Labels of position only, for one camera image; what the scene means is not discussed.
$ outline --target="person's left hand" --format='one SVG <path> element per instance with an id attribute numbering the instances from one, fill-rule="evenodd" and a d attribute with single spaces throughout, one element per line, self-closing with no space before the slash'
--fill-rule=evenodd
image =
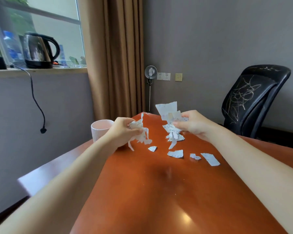
<path id="1" fill-rule="evenodd" d="M 135 120 L 127 117 L 116 118 L 112 127 L 103 137 L 111 139 L 112 144 L 117 148 L 125 145 L 133 136 L 139 135 L 143 132 L 142 129 L 128 128 L 129 123 L 133 121 Z"/>

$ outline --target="orange object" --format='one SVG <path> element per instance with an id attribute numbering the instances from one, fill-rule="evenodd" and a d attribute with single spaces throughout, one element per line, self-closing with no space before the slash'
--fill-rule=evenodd
<path id="1" fill-rule="evenodd" d="M 171 142 L 160 116 L 145 113 L 150 145 L 132 141 L 107 160 L 94 189 L 71 231 L 79 233 L 286 233 L 210 143 L 186 134 L 169 157 Z M 293 149 L 243 138 L 263 152 L 293 167 Z M 33 195 L 79 156 L 92 140 L 19 179 Z M 155 152 L 149 146 L 157 146 Z M 190 153 L 211 153 L 212 167 Z"/>

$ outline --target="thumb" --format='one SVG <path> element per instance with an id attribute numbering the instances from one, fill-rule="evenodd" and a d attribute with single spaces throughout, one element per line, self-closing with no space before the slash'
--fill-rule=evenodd
<path id="1" fill-rule="evenodd" d="M 140 134 L 142 134 L 142 132 L 143 132 L 143 129 L 141 129 L 141 128 L 131 129 L 132 136 L 140 135 Z"/>
<path id="2" fill-rule="evenodd" d="M 180 130 L 188 130 L 189 128 L 188 121 L 174 121 L 172 124 Z"/>

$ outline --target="curtain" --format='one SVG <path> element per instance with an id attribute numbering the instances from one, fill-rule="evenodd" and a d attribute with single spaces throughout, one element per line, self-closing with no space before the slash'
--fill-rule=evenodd
<path id="1" fill-rule="evenodd" d="M 96 120 L 145 111 L 142 0 L 78 0 Z"/>

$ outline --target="window sill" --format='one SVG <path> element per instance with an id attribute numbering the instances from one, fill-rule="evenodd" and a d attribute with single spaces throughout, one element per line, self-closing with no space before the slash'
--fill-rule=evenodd
<path id="1" fill-rule="evenodd" d="M 30 74 L 76 74 L 87 73 L 87 67 L 82 68 L 51 68 L 51 69 L 25 69 Z M 19 69 L 0 70 L 0 78 L 13 78 L 27 75 L 26 72 Z"/>

